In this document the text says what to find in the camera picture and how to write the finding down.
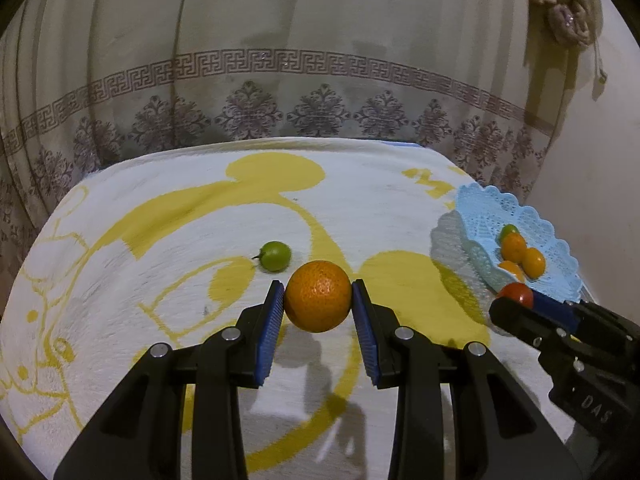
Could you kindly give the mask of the red cherry tomato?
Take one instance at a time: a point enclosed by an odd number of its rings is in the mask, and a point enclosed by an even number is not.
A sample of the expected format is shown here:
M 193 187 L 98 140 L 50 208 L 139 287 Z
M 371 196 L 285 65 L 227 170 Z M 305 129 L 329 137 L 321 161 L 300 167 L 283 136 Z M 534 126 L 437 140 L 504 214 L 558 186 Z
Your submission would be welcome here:
M 500 289 L 497 295 L 498 298 L 510 299 L 522 307 L 527 309 L 533 309 L 534 307 L 534 294 L 533 291 L 523 283 L 510 283 Z

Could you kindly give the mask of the small orange tomato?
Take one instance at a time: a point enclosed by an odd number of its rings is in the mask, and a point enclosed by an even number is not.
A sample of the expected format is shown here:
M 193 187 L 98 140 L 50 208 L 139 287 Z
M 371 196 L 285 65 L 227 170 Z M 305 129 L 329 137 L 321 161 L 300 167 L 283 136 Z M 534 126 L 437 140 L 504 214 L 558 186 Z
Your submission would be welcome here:
M 509 260 L 517 264 L 522 262 L 526 249 L 526 240 L 520 233 L 507 236 L 503 243 L 500 244 L 500 254 L 503 260 Z

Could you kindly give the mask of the green tomato with stem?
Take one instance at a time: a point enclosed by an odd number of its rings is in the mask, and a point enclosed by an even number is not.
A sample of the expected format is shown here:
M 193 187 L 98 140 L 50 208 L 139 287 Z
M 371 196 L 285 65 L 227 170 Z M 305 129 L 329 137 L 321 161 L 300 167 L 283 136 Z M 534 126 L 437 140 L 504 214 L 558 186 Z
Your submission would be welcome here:
M 259 265 L 266 271 L 277 273 L 285 270 L 291 262 L 291 248 L 278 240 L 270 240 L 263 244 L 256 256 Z

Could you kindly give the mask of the orange kumquat in basket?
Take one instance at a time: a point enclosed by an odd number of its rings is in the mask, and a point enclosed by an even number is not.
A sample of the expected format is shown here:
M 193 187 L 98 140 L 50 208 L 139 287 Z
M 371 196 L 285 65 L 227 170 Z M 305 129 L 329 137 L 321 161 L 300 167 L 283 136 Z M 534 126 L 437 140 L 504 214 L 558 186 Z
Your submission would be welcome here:
M 546 258 L 544 254 L 535 247 L 529 247 L 524 252 L 521 267 L 530 280 L 538 280 L 546 272 Z

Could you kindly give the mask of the green tomato in basket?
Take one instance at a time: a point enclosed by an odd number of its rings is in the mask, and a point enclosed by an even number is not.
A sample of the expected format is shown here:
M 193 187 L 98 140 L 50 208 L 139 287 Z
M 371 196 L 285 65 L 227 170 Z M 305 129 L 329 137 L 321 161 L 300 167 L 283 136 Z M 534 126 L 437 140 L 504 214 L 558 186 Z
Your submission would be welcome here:
M 511 234 L 518 234 L 520 231 L 518 230 L 518 228 L 516 226 L 514 226 L 514 224 L 506 224 L 500 231 L 499 235 L 498 235 L 498 243 L 502 244 L 503 240 L 511 235 Z

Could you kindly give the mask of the light blue lace plastic basket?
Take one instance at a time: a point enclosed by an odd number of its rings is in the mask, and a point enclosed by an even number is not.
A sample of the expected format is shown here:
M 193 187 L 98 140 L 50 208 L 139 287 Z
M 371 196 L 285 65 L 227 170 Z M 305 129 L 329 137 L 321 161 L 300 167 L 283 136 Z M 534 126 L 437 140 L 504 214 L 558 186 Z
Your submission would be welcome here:
M 472 183 L 459 188 L 456 211 L 462 246 L 491 289 L 517 282 L 555 300 L 580 298 L 578 261 L 536 209 L 492 185 Z

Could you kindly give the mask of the white yellow patterned towel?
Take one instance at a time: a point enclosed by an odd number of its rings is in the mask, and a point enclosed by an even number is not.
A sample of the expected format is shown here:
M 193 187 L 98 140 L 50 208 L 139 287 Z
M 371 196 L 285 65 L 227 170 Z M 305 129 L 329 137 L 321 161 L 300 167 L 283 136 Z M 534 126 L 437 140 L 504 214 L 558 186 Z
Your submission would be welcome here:
M 460 243 L 470 177 L 427 148 L 265 140 L 122 162 L 53 202 L 1 321 L 1 415 L 54 473 L 149 346 L 200 344 L 264 300 L 255 261 L 280 240 L 292 267 L 337 264 L 438 344 L 487 344 L 562 439 L 535 352 L 488 321 L 491 292 Z

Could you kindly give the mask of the curtain tieback tassel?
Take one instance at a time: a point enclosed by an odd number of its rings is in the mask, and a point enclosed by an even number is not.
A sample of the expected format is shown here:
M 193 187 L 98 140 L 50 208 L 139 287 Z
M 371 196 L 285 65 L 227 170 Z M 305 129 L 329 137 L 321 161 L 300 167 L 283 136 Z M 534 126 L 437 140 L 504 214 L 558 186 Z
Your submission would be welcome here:
M 608 82 L 599 46 L 602 25 L 600 0 L 529 0 L 544 10 L 544 19 L 557 44 L 565 49 L 593 50 L 594 76 L 598 84 Z

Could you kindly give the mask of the beige patterned curtain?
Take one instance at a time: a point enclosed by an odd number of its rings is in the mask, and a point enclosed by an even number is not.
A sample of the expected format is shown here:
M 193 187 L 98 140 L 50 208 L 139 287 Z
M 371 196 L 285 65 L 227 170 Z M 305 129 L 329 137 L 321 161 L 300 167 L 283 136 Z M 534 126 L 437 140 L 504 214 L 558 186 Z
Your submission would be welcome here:
M 586 51 L 529 0 L 2 0 L 1 274 L 88 174 L 195 145 L 413 142 L 525 198 Z

